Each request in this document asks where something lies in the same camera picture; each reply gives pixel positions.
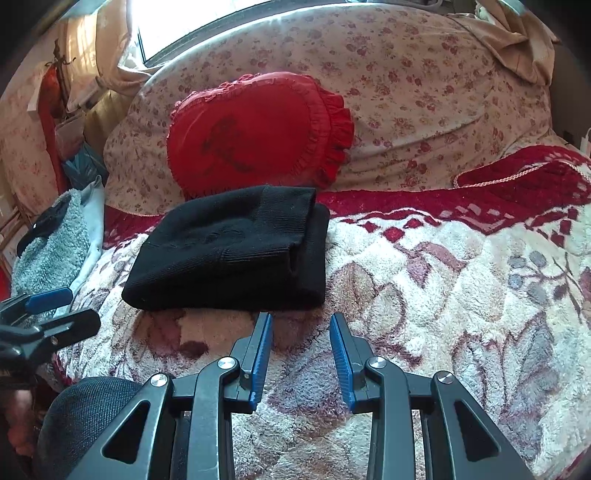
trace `metal pivot bolt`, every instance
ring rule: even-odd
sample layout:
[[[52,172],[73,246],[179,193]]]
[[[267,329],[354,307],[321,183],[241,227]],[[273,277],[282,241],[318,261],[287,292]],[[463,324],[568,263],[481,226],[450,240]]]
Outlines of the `metal pivot bolt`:
[[[369,366],[372,368],[384,368],[387,360],[383,356],[373,356],[368,362]]]
[[[445,370],[437,372],[436,377],[442,384],[445,385],[449,385],[453,382],[453,374],[450,372],[446,372]]]
[[[168,382],[168,377],[164,374],[156,374],[150,378],[150,383],[155,387],[163,387]]]
[[[225,356],[217,361],[217,365],[222,370],[230,370],[236,365],[236,361],[231,356]]]

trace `red heart-shaped pillow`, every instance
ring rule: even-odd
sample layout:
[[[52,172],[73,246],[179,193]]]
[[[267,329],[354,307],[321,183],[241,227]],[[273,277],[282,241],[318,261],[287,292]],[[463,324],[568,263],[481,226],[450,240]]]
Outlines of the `red heart-shaped pillow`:
[[[340,95],[289,72],[245,75],[176,105],[168,165],[187,197],[334,182],[353,141]]]

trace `fluffy blanket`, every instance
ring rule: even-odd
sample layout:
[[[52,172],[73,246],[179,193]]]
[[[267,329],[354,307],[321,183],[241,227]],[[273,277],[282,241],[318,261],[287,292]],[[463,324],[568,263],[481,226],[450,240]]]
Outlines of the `fluffy blanket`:
[[[69,197],[60,226],[48,238],[35,238],[17,258],[12,272],[12,295],[42,293],[55,288],[69,287],[78,276],[90,247],[88,229],[81,203],[81,192],[75,189],[63,193],[55,202]],[[52,317],[55,310],[30,317],[35,321]]]
[[[326,305],[274,314],[262,403],[234,417],[238,477],[365,477],[371,418],[347,412],[327,332],[341,311],[405,371],[453,371],[537,477],[559,478],[591,442],[588,161],[530,147],[461,175],[453,190],[320,194],[332,214]],[[197,372],[249,334],[250,313],[122,302],[147,234],[131,236],[131,218],[120,220],[74,301],[96,308],[102,328],[55,357],[64,382]],[[157,220],[138,222],[145,231]]]

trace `curtain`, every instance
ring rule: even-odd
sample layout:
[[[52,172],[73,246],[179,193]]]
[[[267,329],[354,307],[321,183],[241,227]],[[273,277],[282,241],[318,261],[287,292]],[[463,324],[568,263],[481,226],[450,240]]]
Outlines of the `curtain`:
[[[133,0],[108,0],[97,11],[68,18],[60,32],[60,48],[74,111],[105,89],[135,96],[157,69],[146,69],[134,41]]]

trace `leaf pattern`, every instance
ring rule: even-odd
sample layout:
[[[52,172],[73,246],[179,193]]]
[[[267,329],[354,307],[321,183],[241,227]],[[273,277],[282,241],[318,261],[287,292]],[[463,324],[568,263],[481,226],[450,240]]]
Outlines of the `leaf pattern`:
[[[558,386],[551,364],[554,339],[545,314],[534,316],[502,345],[465,335],[453,352],[453,369],[522,457],[540,452],[548,396]]]

